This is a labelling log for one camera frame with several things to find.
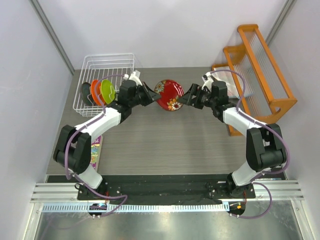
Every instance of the white wall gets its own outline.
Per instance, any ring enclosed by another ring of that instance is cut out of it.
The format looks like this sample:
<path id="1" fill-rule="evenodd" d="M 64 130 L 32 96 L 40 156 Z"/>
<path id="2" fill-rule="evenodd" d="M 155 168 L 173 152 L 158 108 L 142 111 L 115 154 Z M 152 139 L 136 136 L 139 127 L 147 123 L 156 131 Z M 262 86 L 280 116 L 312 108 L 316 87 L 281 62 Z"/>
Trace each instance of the white wall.
<path id="1" fill-rule="evenodd" d="M 29 1 L 0 3 L 0 235 L 21 239 L 44 180 L 71 75 Z"/>
<path id="2" fill-rule="evenodd" d="M 320 225 L 320 1 L 297 1 L 270 48 L 297 98 L 279 121 L 289 144 L 289 177 L 298 179 Z"/>
<path id="3" fill-rule="evenodd" d="M 39 0 L 73 66 L 86 55 L 134 53 L 138 67 L 220 62 L 241 24 L 266 37 L 286 0 Z"/>

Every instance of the flower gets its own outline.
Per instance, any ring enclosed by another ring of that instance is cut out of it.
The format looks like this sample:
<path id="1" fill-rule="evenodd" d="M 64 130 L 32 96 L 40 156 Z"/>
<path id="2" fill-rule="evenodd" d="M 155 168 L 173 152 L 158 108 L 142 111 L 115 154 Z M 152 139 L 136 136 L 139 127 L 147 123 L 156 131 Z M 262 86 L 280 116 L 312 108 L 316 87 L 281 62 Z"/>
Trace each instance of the flower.
<path id="1" fill-rule="evenodd" d="M 170 99 L 170 101 L 166 103 L 170 111 L 176 111 L 182 107 L 183 104 L 178 102 L 177 98 L 178 96 L 176 98 Z"/>
<path id="2" fill-rule="evenodd" d="M 154 92 L 155 93 L 161 93 L 165 90 L 165 83 L 166 83 L 166 80 L 162 80 L 160 81 L 154 88 Z"/>

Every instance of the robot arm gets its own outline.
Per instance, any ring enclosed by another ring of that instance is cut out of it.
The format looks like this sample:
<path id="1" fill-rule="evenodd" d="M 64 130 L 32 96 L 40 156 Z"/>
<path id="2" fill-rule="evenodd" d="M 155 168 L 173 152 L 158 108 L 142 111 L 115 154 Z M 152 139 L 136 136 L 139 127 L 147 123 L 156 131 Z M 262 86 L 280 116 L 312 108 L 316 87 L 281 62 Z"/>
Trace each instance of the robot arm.
<path id="1" fill-rule="evenodd" d="M 75 127 L 66 125 L 61 129 L 53 159 L 65 166 L 67 143 L 71 136 L 83 128 L 72 140 L 68 150 L 68 170 L 101 195 L 106 194 L 106 181 L 91 166 L 91 144 L 101 134 L 126 120 L 132 108 L 137 105 L 147 106 L 161 98 L 139 79 L 140 73 L 134 71 L 130 77 L 124 76 L 115 101 L 103 112 Z"/>
<path id="2" fill-rule="evenodd" d="M 280 166 L 287 160 L 285 147 L 270 131 L 263 128 L 267 124 L 247 115 L 236 105 L 229 102 L 226 83 L 216 80 L 210 72 L 203 77 L 203 86 L 192 84 L 190 89 L 179 98 L 179 102 L 194 108 L 209 107 L 213 115 L 246 137 L 246 162 L 229 174 L 226 185 L 228 193 L 235 197 L 261 172 Z M 277 124 L 267 125 L 280 136 Z"/>

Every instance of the metal floor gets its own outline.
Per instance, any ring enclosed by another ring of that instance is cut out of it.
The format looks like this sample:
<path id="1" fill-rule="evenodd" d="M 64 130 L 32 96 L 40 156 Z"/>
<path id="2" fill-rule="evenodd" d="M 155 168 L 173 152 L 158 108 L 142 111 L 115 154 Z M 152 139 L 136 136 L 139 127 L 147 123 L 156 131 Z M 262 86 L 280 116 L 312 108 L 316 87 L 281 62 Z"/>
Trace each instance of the metal floor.
<path id="1" fill-rule="evenodd" d="M 202 84 L 209 67 L 142 68 L 141 80 L 153 89 L 161 80 L 172 79 L 186 92 L 192 83 Z M 73 110 L 80 71 L 70 87 L 60 122 L 75 126 L 88 120 Z M 183 106 L 168 112 L 153 103 L 138 106 L 132 115 L 103 135 L 98 172 L 103 175 L 227 174 L 245 162 L 245 139 L 228 136 L 227 127 L 209 108 Z M 47 174 L 64 174 L 50 160 Z"/>
<path id="2" fill-rule="evenodd" d="M 267 201 L 247 202 L 246 216 L 261 214 Z M 290 201 L 275 201 L 256 220 L 237 219 L 226 212 L 119 213 L 87 219 L 87 213 L 43 213 L 36 240 L 302 240 Z"/>

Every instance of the white dish rack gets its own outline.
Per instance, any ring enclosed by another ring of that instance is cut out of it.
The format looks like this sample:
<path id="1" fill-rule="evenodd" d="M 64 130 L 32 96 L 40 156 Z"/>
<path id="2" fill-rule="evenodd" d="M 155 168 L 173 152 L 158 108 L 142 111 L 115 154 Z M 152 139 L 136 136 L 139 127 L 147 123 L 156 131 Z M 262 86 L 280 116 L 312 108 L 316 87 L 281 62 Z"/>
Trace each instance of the white dish rack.
<path id="1" fill-rule="evenodd" d="M 76 88 L 73 109 L 84 117 L 94 117 L 102 111 L 98 105 L 86 105 L 81 97 L 81 86 L 83 83 L 92 83 L 95 79 L 101 79 L 109 75 L 130 75 L 135 70 L 135 55 L 126 54 L 105 54 L 88 55 L 84 58 L 79 82 Z M 123 81 L 120 76 L 107 78 L 114 86 L 116 92 Z"/>

